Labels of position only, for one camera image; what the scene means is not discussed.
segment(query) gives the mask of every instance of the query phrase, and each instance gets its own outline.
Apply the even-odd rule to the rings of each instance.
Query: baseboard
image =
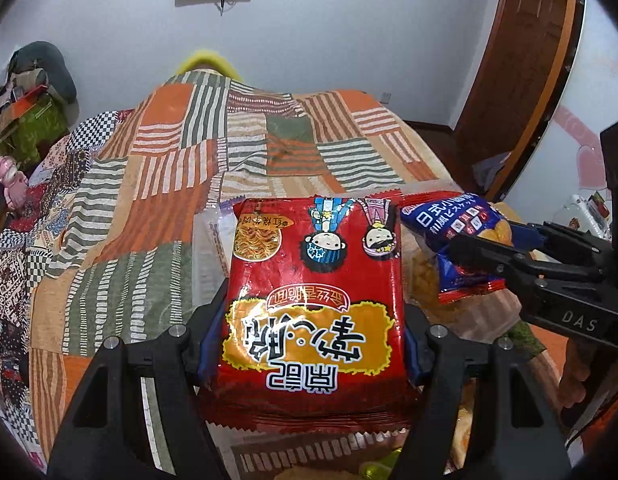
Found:
[[[449,128],[449,126],[447,126],[446,124],[420,123],[419,121],[404,121],[404,122],[409,124],[409,126],[411,126],[416,131],[418,131],[418,129],[420,128],[421,130],[432,130],[434,132],[442,132],[444,134],[449,134],[449,135],[454,133],[454,130]]]

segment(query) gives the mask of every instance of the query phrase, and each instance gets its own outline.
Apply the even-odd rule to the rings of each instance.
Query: cartoon girl illustration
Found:
[[[362,248],[371,258],[388,260],[397,248],[393,232],[395,209],[391,207],[391,201],[386,198],[364,198],[358,199],[358,203],[369,221],[367,232],[362,238]]]
[[[309,216],[315,232],[300,242],[300,256],[313,272],[332,272],[347,256],[347,244],[336,232],[338,225],[355,204],[350,198],[316,197]]]

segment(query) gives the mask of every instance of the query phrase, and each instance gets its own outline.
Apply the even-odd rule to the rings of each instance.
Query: pink toy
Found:
[[[25,205],[28,178],[18,171],[16,160],[12,156],[0,157],[0,183],[4,186],[4,200],[7,207],[17,211]]]

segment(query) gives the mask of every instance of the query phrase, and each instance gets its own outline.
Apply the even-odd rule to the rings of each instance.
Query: patchwork quilt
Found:
[[[0,415],[44,470],[103,339],[153,338],[204,304],[192,242],[205,208],[437,179],[450,177],[418,134],[360,91],[296,96],[194,71],[135,110],[84,121],[0,235]],[[142,395],[154,460],[169,471],[151,380]]]

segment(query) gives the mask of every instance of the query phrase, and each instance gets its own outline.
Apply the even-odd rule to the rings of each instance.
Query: wooden door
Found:
[[[467,163],[516,147],[554,64],[566,5],[567,0],[500,0],[483,61],[455,129]]]

